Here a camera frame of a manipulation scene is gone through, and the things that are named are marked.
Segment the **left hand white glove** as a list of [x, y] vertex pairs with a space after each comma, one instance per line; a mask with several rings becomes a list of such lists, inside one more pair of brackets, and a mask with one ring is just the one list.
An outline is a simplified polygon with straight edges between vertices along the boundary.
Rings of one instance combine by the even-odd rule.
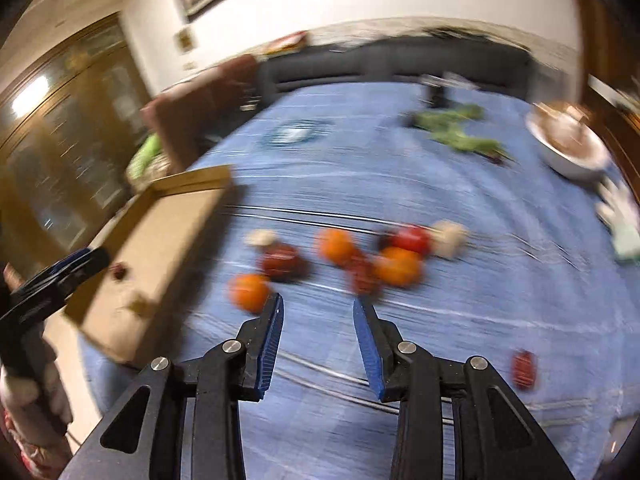
[[[74, 416], [55, 363], [55, 350], [43, 337], [42, 326], [36, 334], [44, 350], [43, 387], [32, 378], [11, 374], [1, 365], [2, 425], [3, 432], [20, 451], [29, 473], [37, 479], [55, 479], [73, 456], [66, 432]], [[47, 401], [51, 414], [62, 422], [60, 434], [37, 405], [40, 396]]]

